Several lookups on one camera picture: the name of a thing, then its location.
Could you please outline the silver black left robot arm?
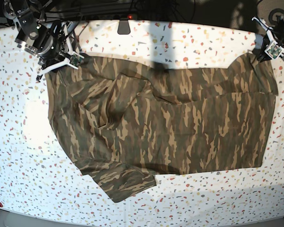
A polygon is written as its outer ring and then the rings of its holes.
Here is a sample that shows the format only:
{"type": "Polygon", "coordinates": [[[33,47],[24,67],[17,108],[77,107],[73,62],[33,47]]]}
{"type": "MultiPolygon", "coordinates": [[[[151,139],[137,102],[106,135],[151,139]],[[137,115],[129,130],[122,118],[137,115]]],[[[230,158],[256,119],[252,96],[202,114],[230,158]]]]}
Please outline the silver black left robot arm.
{"type": "Polygon", "coordinates": [[[268,21],[272,26],[258,16],[252,20],[257,21],[266,32],[257,60],[263,62],[282,58],[284,61],[284,10],[277,8],[270,11],[268,21]]]}

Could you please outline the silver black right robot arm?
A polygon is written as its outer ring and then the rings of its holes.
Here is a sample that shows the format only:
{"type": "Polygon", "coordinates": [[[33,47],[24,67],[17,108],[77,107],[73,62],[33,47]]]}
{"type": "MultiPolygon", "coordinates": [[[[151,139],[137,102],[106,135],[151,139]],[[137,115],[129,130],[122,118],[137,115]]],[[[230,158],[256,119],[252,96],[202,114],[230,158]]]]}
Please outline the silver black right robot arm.
{"type": "Polygon", "coordinates": [[[4,16],[18,30],[18,48],[39,59],[36,80],[63,66],[78,69],[84,57],[76,52],[75,28],[79,22],[59,18],[47,22],[50,0],[5,0],[4,16]]]}

